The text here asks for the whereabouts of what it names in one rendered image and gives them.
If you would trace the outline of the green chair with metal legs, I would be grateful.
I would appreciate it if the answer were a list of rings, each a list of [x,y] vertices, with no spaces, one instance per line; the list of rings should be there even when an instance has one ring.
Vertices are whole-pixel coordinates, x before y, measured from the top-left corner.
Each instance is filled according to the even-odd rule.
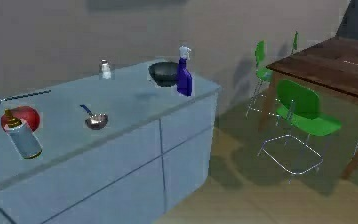
[[[267,82],[269,83],[271,81],[271,76],[273,71],[268,69],[264,64],[264,60],[266,58],[266,42],[264,40],[261,40],[257,43],[254,56],[255,56],[255,75],[258,79],[258,82],[255,86],[254,93],[252,94],[249,104],[247,106],[247,111],[245,116],[248,116],[251,111],[255,112],[261,112],[260,109],[257,109],[254,107],[256,104],[256,101],[259,97],[263,97],[263,94],[260,93],[260,89],[262,85]]]
[[[298,49],[298,38],[299,38],[299,32],[295,31],[295,34],[294,34],[294,37],[293,37],[291,54],[294,54],[294,52]]]
[[[320,97],[315,91],[294,81],[280,80],[276,87],[276,94],[280,102],[280,106],[276,109],[277,119],[282,118],[291,126],[303,131],[307,134],[307,138],[305,141],[302,141],[288,132],[287,134],[264,140],[257,155],[265,153],[291,176],[304,175],[313,169],[319,170],[320,165],[324,161],[323,156],[314,150],[308,144],[308,141],[311,136],[327,137],[335,134],[342,128],[342,122],[321,111]],[[297,141],[302,147],[313,153],[318,158],[318,162],[302,170],[287,168],[266,150],[266,147],[270,143],[282,139]]]

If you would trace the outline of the brown wooden table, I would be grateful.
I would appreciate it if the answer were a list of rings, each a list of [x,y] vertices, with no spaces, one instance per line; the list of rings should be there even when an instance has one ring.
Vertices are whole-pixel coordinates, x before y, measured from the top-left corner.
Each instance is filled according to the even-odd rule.
[[[358,40],[332,37],[267,66],[273,71],[262,105],[258,131],[274,111],[276,86],[290,79],[358,105]]]

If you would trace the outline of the red apple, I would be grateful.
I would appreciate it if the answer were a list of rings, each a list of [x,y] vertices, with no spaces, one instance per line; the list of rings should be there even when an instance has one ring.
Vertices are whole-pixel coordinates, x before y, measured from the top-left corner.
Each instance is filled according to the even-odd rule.
[[[8,117],[6,114],[1,116],[1,127],[3,130],[5,130],[6,126],[9,128],[18,127],[26,121],[31,130],[35,132],[40,125],[40,115],[30,106],[12,108],[10,112],[11,117]]]

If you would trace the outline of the grey bottle with gold cap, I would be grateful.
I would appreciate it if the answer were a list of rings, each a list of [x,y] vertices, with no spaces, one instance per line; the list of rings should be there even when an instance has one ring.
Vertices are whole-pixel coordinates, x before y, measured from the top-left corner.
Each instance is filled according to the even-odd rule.
[[[4,115],[7,117],[7,123],[4,130],[10,137],[16,150],[24,159],[33,159],[42,153],[42,146],[32,129],[24,119],[17,118],[12,111],[6,109]]]

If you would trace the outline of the black bowl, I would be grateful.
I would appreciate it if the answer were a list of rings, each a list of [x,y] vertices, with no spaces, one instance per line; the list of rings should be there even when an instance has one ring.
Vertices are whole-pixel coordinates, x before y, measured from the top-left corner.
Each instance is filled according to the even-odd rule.
[[[148,67],[151,79],[160,87],[172,87],[177,83],[176,62],[157,62]]]

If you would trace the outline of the clear salt shaker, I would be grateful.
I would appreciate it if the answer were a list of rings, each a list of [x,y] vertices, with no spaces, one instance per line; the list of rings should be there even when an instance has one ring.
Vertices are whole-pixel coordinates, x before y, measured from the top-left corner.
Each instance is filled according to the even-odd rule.
[[[109,63],[105,60],[101,60],[101,74],[103,79],[111,79],[112,73]]]

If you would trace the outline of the pale blue kitchen counter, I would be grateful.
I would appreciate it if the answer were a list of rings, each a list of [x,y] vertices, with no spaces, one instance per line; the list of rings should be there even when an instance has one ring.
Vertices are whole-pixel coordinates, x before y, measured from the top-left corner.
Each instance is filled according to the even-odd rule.
[[[205,182],[220,88],[194,76],[185,97],[157,87],[148,67],[4,103],[40,113],[43,152],[23,159],[0,127],[0,224],[152,224]],[[81,104],[107,125],[89,129]]]

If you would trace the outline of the blue spray bottle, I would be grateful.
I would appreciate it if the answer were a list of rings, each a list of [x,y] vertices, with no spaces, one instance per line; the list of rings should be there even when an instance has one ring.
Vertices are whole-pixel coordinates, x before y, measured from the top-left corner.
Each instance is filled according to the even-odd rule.
[[[177,67],[177,92],[184,96],[192,95],[192,76],[187,70],[187,61],[190,59],[191,49],[187,46],[179,48],[179,62]]]

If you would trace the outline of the small blue-handled frying pan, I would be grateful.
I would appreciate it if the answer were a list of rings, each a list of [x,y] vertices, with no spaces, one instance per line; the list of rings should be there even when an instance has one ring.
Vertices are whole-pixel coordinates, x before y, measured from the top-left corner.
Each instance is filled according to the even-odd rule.
[[[85,120],[86,126],[91,130],[100,130],[103,129],[108,123],[108,115],[99,113],[94,114],[86,105],[81,104],[81,108],[83,108],[89,117]]]

